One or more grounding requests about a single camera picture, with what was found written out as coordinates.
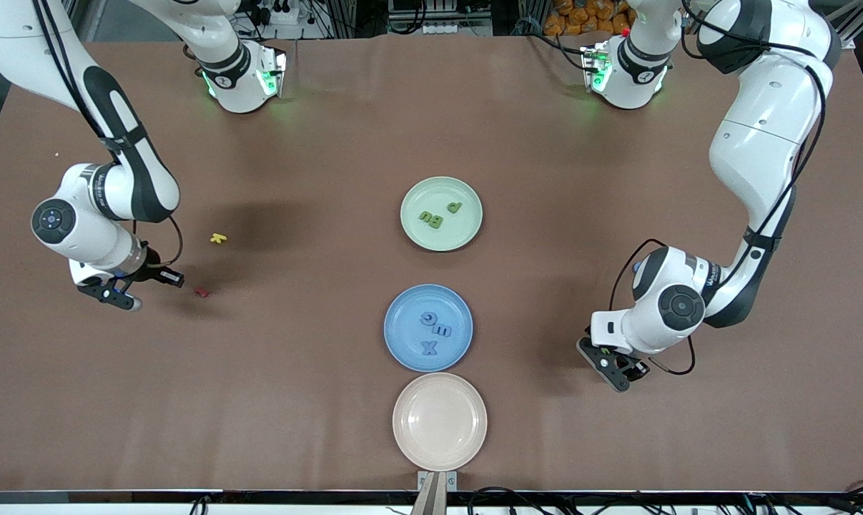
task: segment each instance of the metal bracket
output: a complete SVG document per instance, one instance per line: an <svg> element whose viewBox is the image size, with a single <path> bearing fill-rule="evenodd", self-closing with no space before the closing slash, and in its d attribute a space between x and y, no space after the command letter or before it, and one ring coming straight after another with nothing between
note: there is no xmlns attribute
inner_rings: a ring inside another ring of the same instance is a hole
<svg viewBox="0 0 863 515"><path fill-rule="evenodd" d="M584 68L584 87L587 92L594 89L602 90L605 80L608 79L608 41L602 41L593 46L581 46L581 66ZM597 72L588 72L588 69L597 69Z"/></svg>
<svg viewBox="0 0 863 515"><path fill-rule="evenodd" d="M605 379L605 382L615 391L624 392L628 390L632 381L643 378L651 371L646 363L630 355L624 355L610 348L597 348L589 338L591 329L587 328L587 335L578 340L578 352L593 365L595 371Z"/></svg>
<svg viewBox="0 0 863 515"><path fill-rule="evenodd" d="M425 483L425 477L428 477L428 474L431 472L425 472L424 470L418 472L418 489L422 489L422 485ZM447 491L455 492L457 491L457 471L451 470L447 473Z"/></svg>

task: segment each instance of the robotic arm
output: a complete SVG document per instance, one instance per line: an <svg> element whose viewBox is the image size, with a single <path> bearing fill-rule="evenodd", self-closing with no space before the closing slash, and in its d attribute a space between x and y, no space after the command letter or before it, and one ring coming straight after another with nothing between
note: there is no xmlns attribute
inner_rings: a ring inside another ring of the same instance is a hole
<svg viewBox="0 0 863 515"><path fill-rule="evenodd" d="M277 58L274 49L239 41L225 17L238 0L134 3L182 36L204 71L209 93L228 111L252 111L280 92L284 55ZM70 167L55 195L40 202L31 218L40 242L69 258L79 291L138 310L141 300L127 293L132 283L153 278L182 286L182 274L118 224L169 219L179 203L177 182L117 80L85 52L58 0L0 2L0 73L81 112L113 157L104 165Z"/></svg>
<svg viewBox="0 0 863 515"><path fill-rule="evenodd" d="M209 94L232 113L249 113L281 95L285 53L237 38L231 16L240 0L130 0L183 39L202 68Z"/></svg>
<svg viewBox="0 0 863 515"><path fill-rule="evenodd" d="M597 69L587 72L592 90L629 109L662 87L682 21L676 0L637 3L631 3L639 13L631 35L597 46L584 63ZM661 247L635 273L632 308L592 314L578 352L617 391L650 371L641 358L689 337L700 323L728 327L749 315L794 204L794 161L829 93L840 52L834 30L806 0L720 0L704 21L702 54L739 78L739 94L711 143L710 164L746 206L749 224L728 267ZM748 45L710 26L775 47Z"/></svg>

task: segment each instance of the brown table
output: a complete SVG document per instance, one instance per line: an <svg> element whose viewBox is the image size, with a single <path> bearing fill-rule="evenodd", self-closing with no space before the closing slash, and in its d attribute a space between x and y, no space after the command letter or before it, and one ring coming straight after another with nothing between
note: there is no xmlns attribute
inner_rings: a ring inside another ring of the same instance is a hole
<svg viewBox="0 0 863 515"><path fill-rule="evenodd" d="M244 115L207 97L177 44L91 46L182 187L187 287L137 285L140 313L79 294L30 234L66 167L107 156L78 114L11 92L0 489L414 488L390 416L418 374L381 330L390 301L419 283L473 309L473 346L451 371L483 395L490 430L463 488L863 479L863 79L851 54L754 312L697 331L693 374L656 371L617 394L574 343L628 254L657 237L729 263L739 243L744 209L706 157L735 79L677 54L666 91L623 112L525 39L277 45L291 54L287 95ZM467 180L485 208L477 238L448 254L422 251L398 221L406 190L438 174ZM139 231L175 250L168 224ZM689 352L662 358L683 368Z"/></svg>

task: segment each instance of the blue plate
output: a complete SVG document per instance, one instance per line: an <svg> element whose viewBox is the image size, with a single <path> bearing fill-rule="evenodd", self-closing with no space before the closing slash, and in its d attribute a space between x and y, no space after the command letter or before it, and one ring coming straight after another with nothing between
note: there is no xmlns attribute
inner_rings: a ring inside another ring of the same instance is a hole
<svg viewBox="0 0 863 515"><path fill-rule="evenodd" d="M383 339L406 368L444 371L470 348L473 316L456 291L437 284L413 286L386 310Z"/></svg>

